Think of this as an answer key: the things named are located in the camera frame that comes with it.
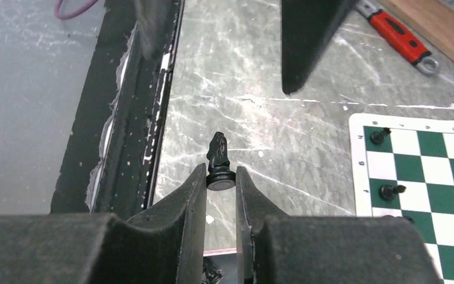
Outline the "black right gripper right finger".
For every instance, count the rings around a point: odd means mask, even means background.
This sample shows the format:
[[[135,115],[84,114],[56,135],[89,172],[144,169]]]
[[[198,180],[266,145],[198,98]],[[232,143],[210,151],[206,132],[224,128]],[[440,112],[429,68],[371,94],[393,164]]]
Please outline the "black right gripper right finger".
[[[439,283],[401,217],[291,216],[236,170],[239,283]]]

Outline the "black chess pawn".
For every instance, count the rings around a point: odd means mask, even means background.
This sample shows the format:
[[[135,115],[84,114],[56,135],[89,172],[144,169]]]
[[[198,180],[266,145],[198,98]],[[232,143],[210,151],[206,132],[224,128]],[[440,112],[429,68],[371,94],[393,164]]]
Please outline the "black chess pawn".
[[[384,142],[385,138],[391,134],[391,129],[384,127],[381,131],[374,131],[369,139],[371,143],[380,145]]]
[[[393,201],[400,194],[406,191],[404,185],[382,185],[379,188],[378,194],[385,201]]]

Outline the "black chess knight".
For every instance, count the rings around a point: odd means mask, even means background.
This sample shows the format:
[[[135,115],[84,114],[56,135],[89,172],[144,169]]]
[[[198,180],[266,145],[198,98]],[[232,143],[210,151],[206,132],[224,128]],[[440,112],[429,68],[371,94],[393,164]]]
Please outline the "black chess knight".
[[[236,173],[230,169],[227,139],[222,132],[215,132],[206,154],[209,161],[206,176],[207,188],[211,191],[224,191],[235,186]]]

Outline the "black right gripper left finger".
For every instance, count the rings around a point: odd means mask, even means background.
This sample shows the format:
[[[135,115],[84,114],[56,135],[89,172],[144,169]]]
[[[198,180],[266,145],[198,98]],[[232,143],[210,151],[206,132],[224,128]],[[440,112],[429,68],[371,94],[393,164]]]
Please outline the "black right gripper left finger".
[[[200,283],[206,165],[150,208],[0,215],[0,283]]]

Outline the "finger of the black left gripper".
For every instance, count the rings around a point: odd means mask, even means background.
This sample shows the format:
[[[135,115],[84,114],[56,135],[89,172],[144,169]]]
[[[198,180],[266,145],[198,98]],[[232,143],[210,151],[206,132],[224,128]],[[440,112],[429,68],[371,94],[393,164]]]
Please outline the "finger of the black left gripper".
[[[281,87],[286,95],[307,82],[353,0],[281,1]]]

